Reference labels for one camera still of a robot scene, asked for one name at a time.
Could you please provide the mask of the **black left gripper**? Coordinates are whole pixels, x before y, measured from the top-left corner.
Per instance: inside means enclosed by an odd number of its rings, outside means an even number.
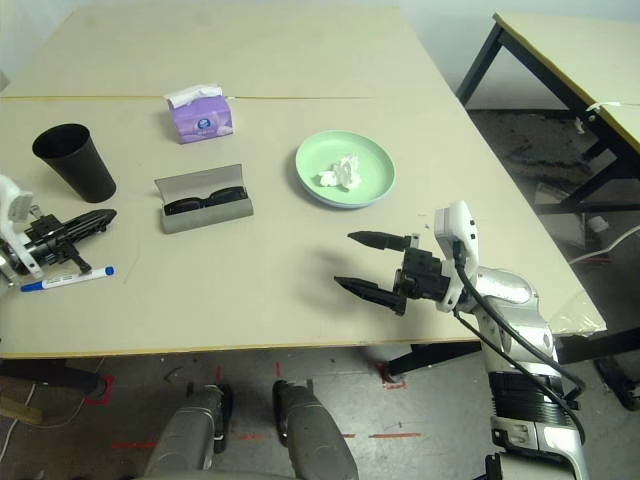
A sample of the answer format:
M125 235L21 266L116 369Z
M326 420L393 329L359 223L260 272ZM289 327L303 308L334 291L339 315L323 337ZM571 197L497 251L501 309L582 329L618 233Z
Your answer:
M54 265L73 262L81 274L91 266L81 257L76 244L97 233L105 232L114 220L114 209L96 209L62 223L53 214L40 217L25 231L28 252L39 264Z

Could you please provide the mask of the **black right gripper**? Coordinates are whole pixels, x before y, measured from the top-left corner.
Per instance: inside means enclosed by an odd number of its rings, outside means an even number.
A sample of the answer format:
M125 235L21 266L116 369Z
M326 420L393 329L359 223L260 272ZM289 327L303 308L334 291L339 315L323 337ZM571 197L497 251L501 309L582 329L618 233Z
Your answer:
M353 277L335 276L334 280L357 297L402 316L406 298L441 301L448 291L450 278L442 272L443 263L429 251L415 248L417 235L398 236L378 231L356 231L348 238L370 248L404 252L401 267L396 271L393 291L381 289L376 283Z

